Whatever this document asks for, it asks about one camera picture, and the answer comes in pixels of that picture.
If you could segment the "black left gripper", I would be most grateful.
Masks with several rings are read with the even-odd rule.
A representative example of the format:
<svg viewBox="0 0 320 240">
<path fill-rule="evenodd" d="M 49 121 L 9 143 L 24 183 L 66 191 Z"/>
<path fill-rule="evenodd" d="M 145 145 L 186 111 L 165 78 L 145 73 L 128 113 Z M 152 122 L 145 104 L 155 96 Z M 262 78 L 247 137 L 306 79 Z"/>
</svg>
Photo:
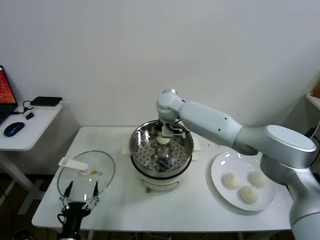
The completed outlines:
<svg viewBox="0 0 320 240">
<path fill-rule="evenodd" d="M 83 218 L 87 217 L 91 210 L 99 203 L 98 181 L 95 183 L 92 198 L 85 202 L 71 202 L 68 199 L 72 190 L 73 181 L 65 189 L 64 194 L 59 198 L 62 204 L 61 213 L 64 216 L 63 233 L 78 233 Z"/>
</svg>

